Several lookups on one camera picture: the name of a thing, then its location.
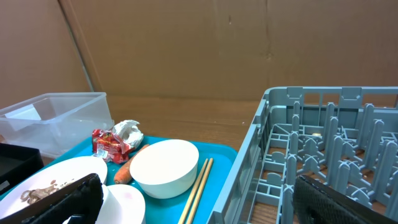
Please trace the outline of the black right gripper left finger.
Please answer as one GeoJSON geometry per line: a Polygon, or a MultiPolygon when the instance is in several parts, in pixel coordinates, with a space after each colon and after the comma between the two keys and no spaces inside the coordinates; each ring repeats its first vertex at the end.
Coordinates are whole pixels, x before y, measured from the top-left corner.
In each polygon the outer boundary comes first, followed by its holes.
{"type": "Polygon", "coordinates": [[[1,224],[94,224],[103,200],[102,182],[92,173],[12,215],[1,224]]]}

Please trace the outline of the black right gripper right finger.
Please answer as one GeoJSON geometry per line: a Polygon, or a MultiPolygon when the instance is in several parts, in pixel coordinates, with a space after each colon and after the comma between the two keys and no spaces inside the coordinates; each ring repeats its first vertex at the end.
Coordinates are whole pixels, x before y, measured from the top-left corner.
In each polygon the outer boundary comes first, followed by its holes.
{"type": "Polygon", "coordinates": [[[304,224],[397,224],[307,175],[296,177],[292,204],[304,224]]]}

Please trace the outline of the white bowl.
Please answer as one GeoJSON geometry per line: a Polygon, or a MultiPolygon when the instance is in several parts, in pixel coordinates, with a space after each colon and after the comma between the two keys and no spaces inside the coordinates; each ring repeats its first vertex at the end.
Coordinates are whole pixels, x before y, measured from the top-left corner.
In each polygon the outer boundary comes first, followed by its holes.
{"type": "Polygon", "coordinates": [[[195,182],[199,156],[198,148],[189,141],[164,140],[138,152],[129,171],[148,196],[173,198],[195,182]]]}

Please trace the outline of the wooden chopstick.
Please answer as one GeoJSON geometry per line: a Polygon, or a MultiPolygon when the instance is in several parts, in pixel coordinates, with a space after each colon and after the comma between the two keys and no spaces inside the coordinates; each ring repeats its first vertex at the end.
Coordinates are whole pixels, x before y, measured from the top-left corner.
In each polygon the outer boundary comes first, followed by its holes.
{"type": "Polygon", "coordinates": [[[183,209],[183,212],[182,212],[182,214],[181,214],[181,216],[180,216],[180,219],[179,219],[179,221],[178,221],[178,224],[184,224],[184,223],[185,223],[185,220],[186,220],[186,218],[187,218],[187,215],[188,215],[188,212],[189,212],[189,210],[190,210],[191,204],[192,204],[193,199],[194,199],[194,197],[195,197],[195,195],[196,195],[196,192],[197,192],[197,190],[198,190],[198,188],[199,188],[199,184],[200,184],[200,182],[201,182],[201,178],[203,177],[203,174],[204,174],[204,172],[205,172],[207,163],[208,163],[208,159],[205,159],[205,162],[204,162],[204,164],[202,165],[202,168],[201,168],[201,170],[200,170],[200,173],[199,173],[199,175],[198,175],[198,177],[197,177],[197,179],[196,179],[196,181],[195,181],[195,183],[194,183],[194,185],[193,185],[193,187],[192,187],[192,190],[191,190],[191,192],[190,192],[190,195],[188,196],[187,202],[186,202],[186,204],[185,204],[185,206],[184,206],[184,209],[183,209]]]}
{"type": "Polygon", "coordinates": [[[210,170],[211,170],[211,167],[213,165],[213,162],[214,162],[213,158],[208,159],[208,163],[207,163],[205,172],[203,174],[203,177],[201,178],[201,182],[199,184],[199,188],[198,188],[198,190],[196,192],[196,195],[195,195],[195,197],[193,199],[193,202],[191,204],[190,210],[189,210],[187,218],[185,220],[185,224],[192,224],[193,223],[193,219],[195,218],[195,214],[196,214],[196,211],[197,211],[197,208],[198,208],[198,204],[200,202],[201,196],[203,195],[203,191],[205,189],[205,185],[206,185],[206,182],[208,180],[208,176],[210,174],[210,170]]]}

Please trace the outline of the large white plate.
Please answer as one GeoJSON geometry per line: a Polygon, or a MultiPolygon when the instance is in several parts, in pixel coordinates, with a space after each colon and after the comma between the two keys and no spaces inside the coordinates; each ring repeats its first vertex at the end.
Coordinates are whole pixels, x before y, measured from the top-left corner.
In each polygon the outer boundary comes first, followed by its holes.
{"type": "Polygon", "coordinates": [[[94,156],[81,156],[56,163],[32,175],[11,190],[1,200],[1,218],[18,212],[29,206],[21,200],[21,195],[27,190],[44,189],[51,182],[60,187],[63,184],[75,182],[84,176],[96,173],[101,182],[106,182],[108,167],[104,160],[94,156]]]}

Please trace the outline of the orange carrot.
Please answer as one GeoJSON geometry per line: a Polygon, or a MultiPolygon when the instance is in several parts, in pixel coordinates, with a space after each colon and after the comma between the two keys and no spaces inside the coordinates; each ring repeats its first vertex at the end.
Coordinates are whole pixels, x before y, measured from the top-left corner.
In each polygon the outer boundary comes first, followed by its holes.
{"type": "Polygon", "coordinates": [[[145,148],[147,148],[149,144],[144,145],[141,149],[139,149],[122,167],[117,171],[114,176],[115,184],[128,184],[132,180],[132,176],[130,173],[130,165],[133,159],[145,148]]]}

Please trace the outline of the red snack wrapper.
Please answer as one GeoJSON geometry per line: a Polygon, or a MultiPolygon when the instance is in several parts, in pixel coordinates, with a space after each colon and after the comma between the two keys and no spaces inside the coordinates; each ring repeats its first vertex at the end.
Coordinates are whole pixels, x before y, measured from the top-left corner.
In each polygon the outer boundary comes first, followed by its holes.
{"type": "Polygon", "coordinates": [[[92,151],[94,156],[105,162],[121,164],[127,162],[129,154],[135,150],[111,131],[95,129],[92,132],[92,151]]]}

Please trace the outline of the grey dish rack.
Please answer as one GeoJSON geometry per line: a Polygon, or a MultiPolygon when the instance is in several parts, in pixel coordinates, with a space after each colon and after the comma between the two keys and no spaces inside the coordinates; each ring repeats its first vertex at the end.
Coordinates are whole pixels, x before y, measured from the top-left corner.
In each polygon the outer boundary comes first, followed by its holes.
{"type": "Polygon", "coordinates": [[[370,103],[396,87],[275,87],[265,91],[209,223],[249,223],[257,204],[294,220],[297,175],[397,219],[397,106],[370,103]]]}

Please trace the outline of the teal plastic tray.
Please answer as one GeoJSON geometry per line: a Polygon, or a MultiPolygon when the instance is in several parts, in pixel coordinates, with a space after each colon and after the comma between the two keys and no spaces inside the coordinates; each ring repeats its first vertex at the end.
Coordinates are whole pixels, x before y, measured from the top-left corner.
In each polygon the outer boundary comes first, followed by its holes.
{"type": "MultiPolygon", "coordinates": [[[[233,162],[237,156],[237,152],[232,147],[220,144],[205,142],[194,142],[193,144],[198,148],[199,168],[202,167],[205,159],[213,159],[213,164],[193,219],[193,223],[206,223],[221,189],[224,186],[225,180],[227,179],[233,162]]],[[[87,138],[64,155],[45,166],[44,169],[52,172],[53,170],[50,167],[58,167],[59,162],[63,162],[74,157],[92,155],[92,139],[87,138]]],[[[131,182],[130,185],[139,190],[144,197],[146,203],[144,222],[148,224],[177,223],[191,192],[191,190],[188,189],[181,195],[173,198],[157,199],[148,196],[136,181],[131,182]]],[[[15,213],[28,206],[27,203],[21,201],[20,196],[24,191],[23,188],[30,186],[31,184],[25,180],[13,189],[8,190],[6,193],[1,195],[1,218],[6,217],[7,212],[15,213]]]]}

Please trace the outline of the black bin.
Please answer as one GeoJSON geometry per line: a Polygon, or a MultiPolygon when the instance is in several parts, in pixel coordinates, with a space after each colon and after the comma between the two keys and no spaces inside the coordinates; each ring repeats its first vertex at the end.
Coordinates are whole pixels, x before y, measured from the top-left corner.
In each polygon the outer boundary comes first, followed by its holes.
{"type": "Polygon", "coordinates": [[[43,167],[38,149],[1,143],[1,195],[43,167]]]}

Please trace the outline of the crumpled white tissue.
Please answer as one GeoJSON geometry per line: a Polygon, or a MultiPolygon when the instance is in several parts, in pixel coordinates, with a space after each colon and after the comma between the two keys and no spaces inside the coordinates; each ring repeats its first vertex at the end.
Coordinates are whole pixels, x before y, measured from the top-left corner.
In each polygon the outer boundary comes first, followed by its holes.
{"type": "Polygon", "coordinates": [[[139,122],[135,120],[124,120],[112,128],[112,132],[118,135],[131,148],[138,148],[144,139],[144,134],[138,128],[139,122]]]}

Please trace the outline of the clear plastic bin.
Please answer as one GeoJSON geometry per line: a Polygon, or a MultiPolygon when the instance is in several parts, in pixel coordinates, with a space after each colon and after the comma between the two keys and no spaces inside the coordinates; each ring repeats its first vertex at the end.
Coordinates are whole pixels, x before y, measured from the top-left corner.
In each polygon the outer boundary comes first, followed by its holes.
{"type": "Polygon", "coordinates": [[[32,147],[56,159],[91,137],[111,129],[106,93],[46,93],[1,109],[1,135],[8,144],[32,147]]]}

